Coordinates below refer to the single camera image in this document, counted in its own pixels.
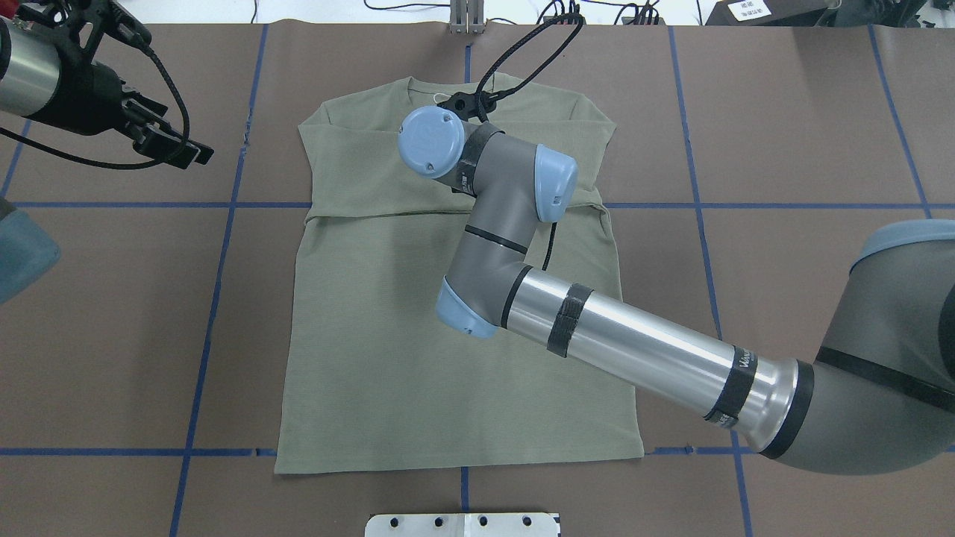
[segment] silver metal post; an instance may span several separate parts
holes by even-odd
[[[548,345],[570,288],[546,272],[530,270],[514,295],[506,328]],[[706,416],[723,394],[739,351],[593,292],[584,302],[566,354]],[[759,358],[738,421],[730,426],[761,451],[779,431],[795,388],[795,360]]]
[[[0,79],[0,110],[17,116],[29,116],[46,106],[60,77],[60,61],[56,48],[38,37],[17,28],[11,21],[0,19],[10,36],[10,65]]]

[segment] black cable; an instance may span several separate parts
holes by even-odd
[[[165,81],[166,86],[169,88],[169,92],[173,95],[173,99],[176,101],[176,106],[179,107],[180,114],[182,114],[182,138],[180,140],[179,146],[175,151],[170,153],[164,159],[153,159],[146,162],[135,162],[135,163],[116,163],[116,162],[103,162],[103,161],[93,161],[90,159],[84,159],[83,157],[78,157],[76,155],[71,155],[59,149],[50,147],[38,141],[30,140],[29,138],[20,136],[12,131],[9,131],[3,127],[0,127],[0,134],[12,138],[14,140],[28,145],[40,151],[44,151],[61,159],[66,159],[67,161],[76,162],[78,164],[86,164],[88,166],[93,166],[97,168],[106,168],[110,170],[141,170],[145,168],[151,168],[153,166],[169,162],[174,159],[179,153],[182,152],[182,149],[185,148],[185,144],[189,141],[189,113],[185,109],[185,102],[182,101],[182,96],[179,93],[179,90],[176,89],[176,84],[173,83],[172,76],[166,71],[166,68],[163,67],[162,62],[159,61],[159,57],[156,53],[149,47],[142,49],[142,52],[146,54],[149,59],[156,64],[156,68],[159,69],[159,74],[162,76],[162,80]]]
[[[541,14],[538,15],[537,24],[540,24],[540,23],[541,23],[541,21],[543,20],[543,18],[547,15],[547,10],[549,10],[551,6],[554,6],[554,16],[555,16],[555,17],[561,16],[561,15],[563,15],[564,13],[567,13],[567,10],[566,10],[566,8],[565,8],[564,5],[563,5],[563,0],[550,0],[550,3],[548,3],[546,6],[544,6],[543,9],[541,10]],[[557,6],[561,6],[561,10],[560,10],[560,11],[557,11]]]
[[[613,19],[614,26],[616,26],[617,23],[620,22],[620,18],[624,16],[624,11],[626,11],[627,8],[633,8],[633,20],[637,19],[637,17],[639,16],[638,11],[640,9],[640,6],[637,6],[636,4],[632,4],[632,3],[624,4],[624,6],[621,7],[619,11],[617,11],[616,18]]]
[[[402,4],[400,6],[385,6],[385,7],[379,8],[377,6],[369,6],[368,0],[362,0],[362,2],[365,3],[366,8],[368,8],[369,10],[375,10],[375,11],[399,10],[401,8],[450,8],[451,7],[451,4],[418,4],[415,2],[413,4]]]
[[[657,4],[660,3],[660,0],[656,0],[650,4],[650,0],[647,0],[643,6],[640,7],[640,11],[637,13],[637,16],[633,17],[633,20],[630,21],[632,26],[654,26],[660,24],[660,12],[654,8]]]
[[[613,2],[601,2],[599,0],[580,0],[581,2],[586,2],[587,4],[600,4],[602,6],[613,6],[614,8],[622,8],[626,4],[615,4]]]
[[[491,65],[491,68],[487,70],[487,73],[484,74],[484,77],[482,77],[480,82],[477,84],[475,95],[476,96],[481,95],[481,92],[484,90],[484,86],[487,85],[487,81],[491,79],[491,76],[494,75],[494,73],[498,70],[500,65],[504,63],[504,61],[506,61],[507,58],[511,56],[511,54],[515,53],[520,47],[523,47],[524,45],[526,45],[528,41],[536,37],[539,33],[543,32],[548,27],[554,26],[555,24],[561,24],[563,22],[574,24],[577,27],[574,28],[574,31],[571,32],[570,35],[567,36],[567,38],[563,41],[561,46],[558,47],[558,49],[554,51],[554,53],[551,54],[547,59],[545,59],[544,62],[540,65],[540,67],[538,67],[537,70],[534,71],[534,73],[531,73],[530,76],[525,78],[523,82],[521,82],[516,87],[511,88],[509,90],[501,90],[499,92],[492,94],[491,99],[494,101],[501,100],[507,96],[513,95],[514,93],[519,91],[521,88],[526,86],[528,83],[530,83],[530,81],[533,80],[535,76],[537,76],[541,71],[543,71],[545,67],[550,65],[550,62],[554,61],[554,59],[557,58],[557,56],[561,55],[563,50],[567,48],[567,45],[569,45],[570,42],[574,40],[574,37],[577,37],[577,34],[581,32],[581,29],[584,27],[584,24],[586,23],[583,15],[579,14],[578,12],[559,15],[539,25],[538,27],[534,28],[534,30],[531,30],[527,35],[519,39],[517,43],[512,45],[510,49],[507,49],[506,51],[504,51],[504,54],[501,54],[500,57],[494,62],[494,64]],[[487,121],[487,110],[486,110],[484,99],[476,98],[475,103],[477,105],[477,118],[481,122]]]
[[[543,256],[541,270],[547,270],[550,265],[550,254],[554,251],[554,236],[557,235],[557,223],[550,225],[550,240],[547,241],[547,255]]]

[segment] folded t-shirt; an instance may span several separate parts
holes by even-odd
[[[519,82],[497,74],[490,90]],[[475,86],[405,78],[327,101],[300,125],[313,204],[296,261],[277,473],[643,455],[631,386],[505,330],[478,340],[435,316],[473,199],[409,170],[397,128],[436,95]],[[595,188],[613,123],[586,97],[535,83],[489,119],[577,159],[549,270],[619,297]],[[540,265],[548,231],[539,227],[528,264]]]

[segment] brown work surface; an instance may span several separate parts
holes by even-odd
[[[648,455],[470,474],[473,512],[560,513],[562,535],[743,535],[732,457]]]
[[[179,473],[179,457],[4,457],[0,535],[168,535]]]
[[[617,123],[597,185],[604,201],[692,202],[667,29],[630,30],[586,28],[534,81],[590,97]],[[472,46],[471,81],[480,81],[527,31],[527,27],[488,25]],[[569,33],[566,27],[547,29],[500,69],[528,76]]]
[[[955,99],[942,96],[955,87],[955,32],[874,30],[925,197],[933,204],[953,204]]]
[[[193,460],[181,537],[361,536],[372,515],[458,512],[457,469],[277,476],[275,460]]]
[[[311,201],[298,125],[326,100],[399,78],[459,84],[465,44],[438,23],[271,25],[240,201]]]
[[[136,172],[93,169],[24,147],[8,198],[29,202],[228,201],[249,114],[260,27],[240,25],[151,27],[153,48],[189,111],[189,138],[215,149],[205,166],[183,171],[157,166]],[[169,106],[166,118],[180,126],[180,112],[146,56],[110,38],[96,59],[112,67],[145,96]],[[89,159],[142,162],[132,141],[110,131],[81,137],[34,122],[30,138]]]
[[[529,28],[151,30],[193,137],[216,149],[207,166],[118,173],[29,147],[11,166],[16,145],[0,144],[0,189],[10,171],[6,197],[63,251],[0,306],[0,534],[337,537],[361,535],[375,513],[468,507],[558,512],[564,535],[595,537],[955,526],[955,453],[890,476],[819,476],[738,449],[647,392],[641,461],[274,476],[310,191],[297,125],[324,100],[405,76],[477,82]],[[548,30],[502,70],[529,74],[568,32]],[[926,211],[955,218],[955,107],[939,99],[955,72],[943,53],[952,36],[873,35],[890,94],[865,28],[588,27],[541,73],[618,125],[598,187],[628,302],[768,357],[812,359],[865,237]],[[111,45],[100,59],[172,104],[141,55]],[[0,124],[20,132],[24,121]],[[37,124],[31,135],[140,160],[119,135]]]

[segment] label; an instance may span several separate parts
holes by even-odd
[[[773,14],[770,9],[766,7],[766,3],[763,2],[763,0],[745,0],[744,2],[729,4],[727,8],[730,8],[732,16],[736,17],[736,20],[740,22]]]

